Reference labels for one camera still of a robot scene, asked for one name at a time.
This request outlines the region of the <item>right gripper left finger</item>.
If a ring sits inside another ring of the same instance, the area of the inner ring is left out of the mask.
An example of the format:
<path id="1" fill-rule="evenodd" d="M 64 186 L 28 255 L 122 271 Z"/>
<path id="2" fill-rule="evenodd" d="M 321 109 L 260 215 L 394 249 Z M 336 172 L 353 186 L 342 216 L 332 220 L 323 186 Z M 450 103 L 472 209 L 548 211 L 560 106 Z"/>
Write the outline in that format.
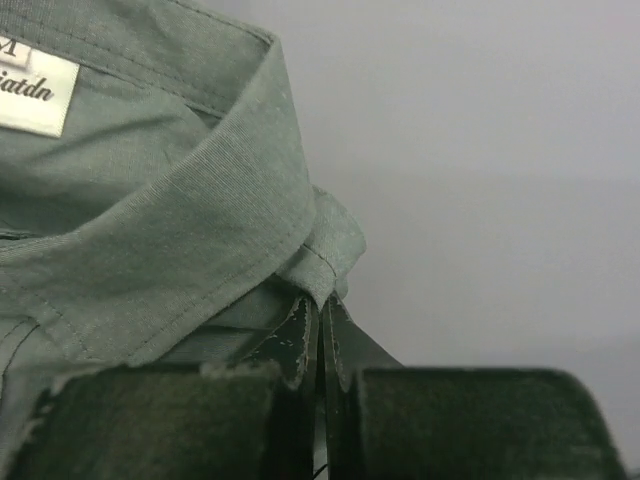
<path id="1" fill-rule="evenodd" d="M 57 379 L 24 439 L 28 479 L 309 479 L 318 319 L 299 298 L 230 365 L 165 363 Z"/>

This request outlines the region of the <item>grey button shirt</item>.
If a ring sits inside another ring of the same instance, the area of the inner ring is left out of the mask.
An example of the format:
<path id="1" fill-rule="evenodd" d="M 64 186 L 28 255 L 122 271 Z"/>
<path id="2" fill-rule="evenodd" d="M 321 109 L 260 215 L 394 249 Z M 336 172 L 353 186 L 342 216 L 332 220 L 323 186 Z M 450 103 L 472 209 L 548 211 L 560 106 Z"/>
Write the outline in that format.
<path id="1" fill-rule="evenodd" d="M 1 5 L 1 475 L 74 373 L 230 365 L 366 248 L 280 40 L 189 1 Z"/>

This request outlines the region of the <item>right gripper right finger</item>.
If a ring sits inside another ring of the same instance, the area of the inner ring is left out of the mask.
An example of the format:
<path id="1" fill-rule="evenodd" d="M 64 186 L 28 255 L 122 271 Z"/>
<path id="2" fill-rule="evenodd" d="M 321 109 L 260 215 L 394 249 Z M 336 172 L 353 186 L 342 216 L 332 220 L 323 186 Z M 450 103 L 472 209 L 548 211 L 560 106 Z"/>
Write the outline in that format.
<path id="1" fill-rule="evenodd" d="M 558 369 L 404 366 L 322 310 L 332 479 L 624 479 L 586 386 Z"/>

